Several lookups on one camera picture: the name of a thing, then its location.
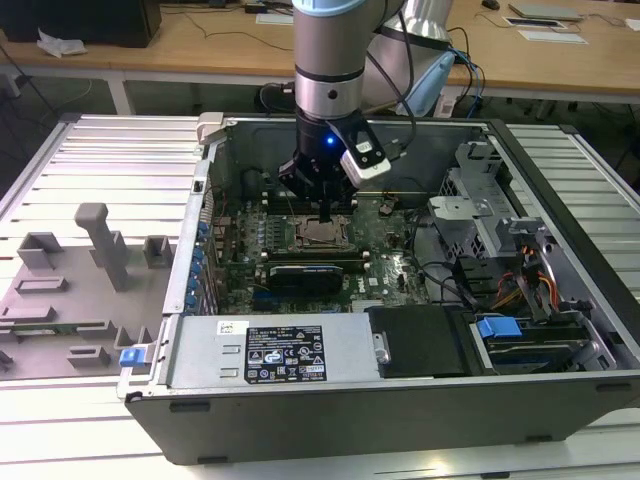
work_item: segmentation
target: gray plastic stand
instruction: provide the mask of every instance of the gray plastic stand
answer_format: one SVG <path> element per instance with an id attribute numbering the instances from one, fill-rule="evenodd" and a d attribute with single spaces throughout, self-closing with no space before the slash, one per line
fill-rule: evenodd
<path id="1" fill-rule="evenodd" d="M 107 227 L 108 214 L 109 210 L 104 203 L 83 203 L 78 207 L 75 221 L 76 225 L 84 228 L 89 234 L 114 290 L 124 292 L 127 289 L 128 278 L 125 258 L 118 254 L 113 235 Z"/>

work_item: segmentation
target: barcode sticker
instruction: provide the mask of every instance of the barcode sticker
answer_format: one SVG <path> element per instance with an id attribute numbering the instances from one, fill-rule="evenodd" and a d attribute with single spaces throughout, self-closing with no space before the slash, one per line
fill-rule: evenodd
<path id="1" fill-rule="evenodd" d="M 246 320 L 221 320 L 218 322 L 218 335 L 244 335 L 249 328 Z"/>

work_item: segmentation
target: laptop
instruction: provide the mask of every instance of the laptop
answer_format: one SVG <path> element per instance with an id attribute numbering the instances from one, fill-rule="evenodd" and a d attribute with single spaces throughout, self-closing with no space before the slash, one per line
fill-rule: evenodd
<path id="1" fill-rule="evenodd" d="M 578 12 L 571 8 L 554 5 L 534 5 L 530 3 L 510 3 L 509 8 L 523 18 L 544 18 L 579 22 L 583 20 Z"/>

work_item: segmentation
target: mouse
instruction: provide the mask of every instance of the mouse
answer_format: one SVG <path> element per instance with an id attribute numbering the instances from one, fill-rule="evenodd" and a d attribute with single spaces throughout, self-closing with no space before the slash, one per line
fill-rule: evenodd
<path id="1" fill-rule="evenodd" d="M 482 0 L 482 6 L 491 10 L 500 10 L 500 4 L 498 0 Z"/>

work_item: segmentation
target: floor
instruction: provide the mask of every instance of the floor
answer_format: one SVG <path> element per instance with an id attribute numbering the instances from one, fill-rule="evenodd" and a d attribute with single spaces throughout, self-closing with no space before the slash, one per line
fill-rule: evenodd
<path id="1" fill-rule="evenodd" d="M 107 84 L 98 80 L 33 78 L 43 96 L 58 110 L 114 114 Z M 23 83 L 22 95 L 0 102 L 0 196 L 4 195 L 22 168 L 55 125 L 44 102 L 29 83 Z M 202 85 L 203 111 L 233 113 L 255 112 L 255 87 Z M 130 91 L 140 115 L 191 115 L 192 97 L 188 84 L 131 82 Z M 552 123 L 574 125 L 607 161 L 616 165 L 624 156 L 620 174 L 640 188 L 640 108 L 627 105 L 581 103 L 570 111 L 569 104 L 558 102 L 543 122 L 535 119 L 538 104 L 526 100 L 485 99 L 477 117 L 500 118 L 508 123 Z M 454 116 L 464 117 L 471 99 L 463 100 Z"/>

